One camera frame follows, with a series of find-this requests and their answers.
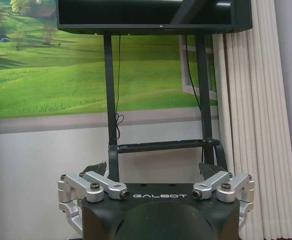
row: monitor stand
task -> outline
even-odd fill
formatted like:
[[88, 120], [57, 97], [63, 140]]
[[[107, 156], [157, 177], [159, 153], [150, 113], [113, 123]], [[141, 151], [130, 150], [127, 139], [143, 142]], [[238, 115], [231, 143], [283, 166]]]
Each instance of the monitor stand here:
[[195, 36], [196, 59], [199, 81], [199, 97], [201, 107], [201, 127], [202, 139], [191, 139], [181, 141], [150, 142], [150, 143], [133, 143], [117, 144], [116, 130], [116, 103], [114, 92], [114, 71], [113, 71], [113, 53], [112, 53], [112, 35], [104, 34], [104, 60], [105, 60], [105, 78], [106, 78], [106, 97], [107, 97], [107, 115], [108, 115], [108, 164], [109, 178], [115, 182], [120, 181], [118, 154], [186, 149], [186, 148], [203, 148], [204, 160], [206, 164], [214, 165], [214, 150], [217, 165], [227, 171], [227, 162], [221, 142], [213, 139], [212, 135], [212, 117], [211, 104], [209, 95], [208, 71], [206, 62], [205, 35], [197, 34]]

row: black cable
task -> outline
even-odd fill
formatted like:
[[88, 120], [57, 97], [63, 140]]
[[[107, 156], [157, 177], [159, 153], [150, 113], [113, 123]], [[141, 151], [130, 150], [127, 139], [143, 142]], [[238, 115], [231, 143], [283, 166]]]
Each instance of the black cable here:
[[116, 102], [116, 107], [115, 107], [115, 125], [116, 125], [116, 131], [118, 132], [117, 140], [120, 139], [120, 137], [121, 137], [121, 131], [120, 131], [120, 128], [119, 128], [119, 124], [121, 124], [125, 119], [125, 116], [123, 114], [118, 114], [117, 113], [118, 103], [120, 101], [121, 39], [122, 39], [122, 36], [119, 35], [119, 42], [118, 42], [117, 102]]
[[185, 45], [186, 45], [186, 63], [187, 63], [188, 76], [189, 76], [189, 79], [190, 79], [192, 91], [194, 92], [194, 96], [196, 98], [197, 105], [199, 107], [199, 110], [202, 111], [201, 110], [201, 104], [200, 104], [200, 101], [198, 100], [198, 97], [197, 97], [197, 94], [196, 94], [196, 91], [195, 91], [195, 87], [194, 87], [194, 83], [193, 83], [193, 79], [192, 79], [192, 74], [191, 74], [190, 58], [189, 58], [189, 54], [188, 54], [187, 35], [185, 35]]
[[119, 42], [118, 42], [118, 81], [117, 81], [117, 102], [115, 113], [117, 114], [117, 107], [120, 101], [120, 74], [121, 74], [121, 35], [119, 35]]

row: curtain fold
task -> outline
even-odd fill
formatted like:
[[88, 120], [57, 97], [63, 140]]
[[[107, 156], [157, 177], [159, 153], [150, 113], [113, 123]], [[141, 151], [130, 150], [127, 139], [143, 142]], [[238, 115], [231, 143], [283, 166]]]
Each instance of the curtain fold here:
[[230, 171], [256, 181], [240, 236], [292, 238], [292, 148], [275, 4], [251, 6], [252, 30], [213, 37], [220, 135]]

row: monitor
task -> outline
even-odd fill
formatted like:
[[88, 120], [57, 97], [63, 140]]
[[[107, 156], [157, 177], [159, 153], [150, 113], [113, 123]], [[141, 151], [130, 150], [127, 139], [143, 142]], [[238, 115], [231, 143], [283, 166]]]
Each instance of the monitor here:
[[252, 28], [251, 0], [56, 0], [57, 27], [80, 34], [233, 33]]

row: green hill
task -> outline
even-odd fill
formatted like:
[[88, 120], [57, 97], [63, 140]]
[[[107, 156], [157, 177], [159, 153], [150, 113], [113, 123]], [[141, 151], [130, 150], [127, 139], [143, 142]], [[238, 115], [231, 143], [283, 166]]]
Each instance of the green hill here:
[[[0, 34], [13, 43], [0, 42], [0, 118], [105, 112], [103, 38], [58, 31], [46, 46], [45, 23], [6, 13]], [[15, 50], [21, 30], [26, 39]], [[118, 37], [113, 58], [117, 76]], [[123, 36], [121, 60], [120, 111], [196, 105], [182, 92], [177, 36]], [[195, 76], [193, 62], [191, 68]]]

